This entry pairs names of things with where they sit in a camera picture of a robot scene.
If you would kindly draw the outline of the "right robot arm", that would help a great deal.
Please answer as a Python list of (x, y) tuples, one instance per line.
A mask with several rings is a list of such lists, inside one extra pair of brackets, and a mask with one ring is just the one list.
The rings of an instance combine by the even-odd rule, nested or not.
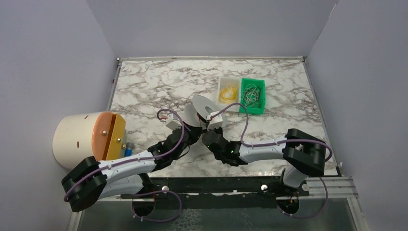
[(251, 144), (228, 141), (221, 130), (214, 129), (204, 133), (202, 142), (216, 160), (234, 167), (261, 160), (286, 160), (290, 167), (283, 171), (280, 182), (292, 189), (298, 189), (308, 177), (324, 176), (329, 148), (324, 141), (295, 128), (283, 137)]

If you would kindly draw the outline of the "white perforated cable spool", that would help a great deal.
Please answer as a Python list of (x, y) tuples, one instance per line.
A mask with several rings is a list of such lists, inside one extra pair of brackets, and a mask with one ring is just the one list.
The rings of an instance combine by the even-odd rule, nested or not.
[[(183, 121), (186, 125), (192, 127), (200, 127), (202, 131), (207, 129), (207, 116), (208, 115), (215, 115), (216, 113), (220, 112), (221, 109), (218, 105), (212, 102), (207, 97), (201, 95), (193, 96), (191, 103), (186, 105), (184, 108), (184, 116)], [(222, 115), (223, 118), (223, 127), (227, 125), (226, 117)]]

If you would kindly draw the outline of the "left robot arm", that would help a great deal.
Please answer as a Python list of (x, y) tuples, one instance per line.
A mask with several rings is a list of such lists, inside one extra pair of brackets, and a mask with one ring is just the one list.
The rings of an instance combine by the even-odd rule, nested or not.
[(147, 150), (116, 160), (96, 160), (90, 156), (77, 164), (63, 179), (64, 201), (79, 212), (99, 199), (121, 194), (137, 194), (147, 186), (148, 173), (166, 168), (195, 144), (203, 130), (186, 125), (177, 128)]

